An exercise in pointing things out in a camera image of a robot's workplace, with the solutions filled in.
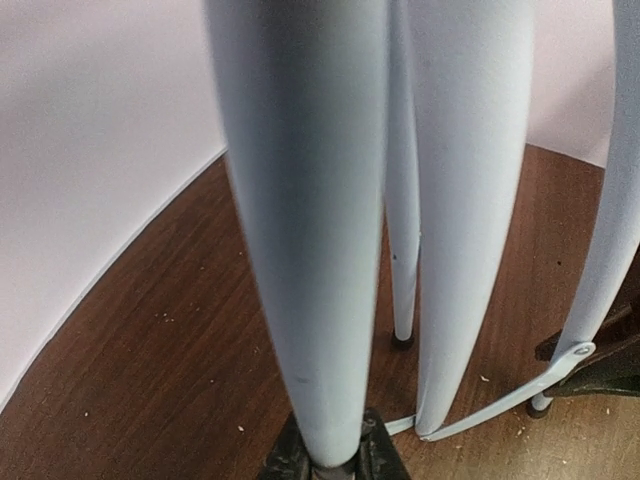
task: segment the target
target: painted metal tube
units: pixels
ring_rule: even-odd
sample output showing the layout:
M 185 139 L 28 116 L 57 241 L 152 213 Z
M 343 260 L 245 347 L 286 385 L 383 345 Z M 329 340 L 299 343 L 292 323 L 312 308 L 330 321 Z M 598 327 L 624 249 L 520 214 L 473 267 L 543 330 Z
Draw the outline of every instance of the painted metal tube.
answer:
M 394 332 L 411 338 L 420 249 L 418 152 L 406 0 L 391 0 L 389 13 L 389 129 L 385 206 L 393 285 Z
M 311 458 L 339 466 L 358 448 L 371 350 L 388 5 L 207 8 L 231 180 L 271 338 Z
M 640 244 L 640 4 L 614 0 L 613 11 L 616 93 L 609 157 L 589 253 L 553 359 L 593 339 Z M 539 394 L 533 406 L 544 410 L 550 402 Z
M 421 206 L 416 431 L 444 422 L 500 264 L 533 63 L 532 0 L 410 0 Z

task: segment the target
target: leg tip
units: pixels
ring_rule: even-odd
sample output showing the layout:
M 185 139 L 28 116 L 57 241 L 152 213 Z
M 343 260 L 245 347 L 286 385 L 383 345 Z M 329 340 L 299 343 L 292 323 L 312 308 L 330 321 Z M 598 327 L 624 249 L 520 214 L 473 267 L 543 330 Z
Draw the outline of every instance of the leg tip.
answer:
M 391 346 L 394 348 L 394 350 L 405 352 L 413 346 L 415 340 L 416 337 L 414 332 L 411 332 L 411 336 L 406 340 L 400 340 L 398 337 L 396 337 L 396 331 L 394 329 L 393 334 L 391 335 Z
M 544 410 L 536 410 L 536 408 L 533 406 L 533 399 L 530 398 L 529 400 L 527 400 L 525 409 L 527 411 L 527 415 L 529 415 L 530 418 L 538 420 L 540 418 L 546 417 L 549 414 L 549 410 L 551 410 L 551 404 L 547 405 L 547 408 L 545 408 Z

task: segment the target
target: brown wood surface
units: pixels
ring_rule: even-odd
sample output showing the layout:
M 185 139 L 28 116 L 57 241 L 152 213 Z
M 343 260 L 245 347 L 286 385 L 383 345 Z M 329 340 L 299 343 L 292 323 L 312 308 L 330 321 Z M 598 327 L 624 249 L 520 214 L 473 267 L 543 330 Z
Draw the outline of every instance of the brown wood surface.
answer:
M 528 148 L 480 339 L 450 420 L 544 368 L 584 262 L 602 171 Z M 0 479 L 251 479 L 289 411 L 224 162 L 155 220 L 44 349 L 0 416 Z M 389 348 L 388 249 L 368 404 L 415 405 L 417 349 Z M 640 400 L 522 407 L 436 443 L 395 443 L 414 479 L 637 479 Z

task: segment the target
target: metal bracket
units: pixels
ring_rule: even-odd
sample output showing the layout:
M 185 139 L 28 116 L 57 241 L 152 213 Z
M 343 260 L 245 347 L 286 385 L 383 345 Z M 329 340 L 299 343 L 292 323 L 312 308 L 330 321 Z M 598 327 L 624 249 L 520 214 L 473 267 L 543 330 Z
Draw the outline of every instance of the metal bracket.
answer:
M 524 384 L 520 388 L 514 390 L 510 394 L 502 397 L 500 400 L 492 403 L 482 410 L 478 410 L 476 413 L 469 415 L 456 423 L 442 427 L 429 435 L 420 437 L 420 439 L 427 440 L 429 442 L 442 440 L 443 438 L 463 432 L 506 412 L 562 380 L 571 373 L 578 363 L 593 354 L 595 350 L 596 346 L 592 342 L 575 344 L 571 349 L 567 350 L 551 365 L 549 365 L 549 368 L 547 368 L 544 373 L 538 375 L 530 382 Z M 387 427 L 389 435 L 395 435 L 396 433 L 400 433 L 403 430 L 411 428 L 414 424 L 415 415 L 401 418 L 400 420 L 395 420 L 393 422 L 388 422 L 385 426 Z
M 355 457 L 346 468 L 313 468 L 293 414 L 289 415 L 258 480 L 410 480 L 384 422 L 368 408 L 362 421 L 362 436 Z

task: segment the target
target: bolt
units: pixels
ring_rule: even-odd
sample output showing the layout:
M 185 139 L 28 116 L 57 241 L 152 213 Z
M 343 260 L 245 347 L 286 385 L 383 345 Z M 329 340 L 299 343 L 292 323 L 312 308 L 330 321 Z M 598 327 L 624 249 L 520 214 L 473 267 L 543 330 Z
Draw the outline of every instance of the bolt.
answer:
M 575 350 L 573 353 L 574 353 L 574 355 L 586 355 L 589 352 L 591 352 L 591 349 L 589 347 L 582 347 L 582 348 L 579 348 L 579 349 Z

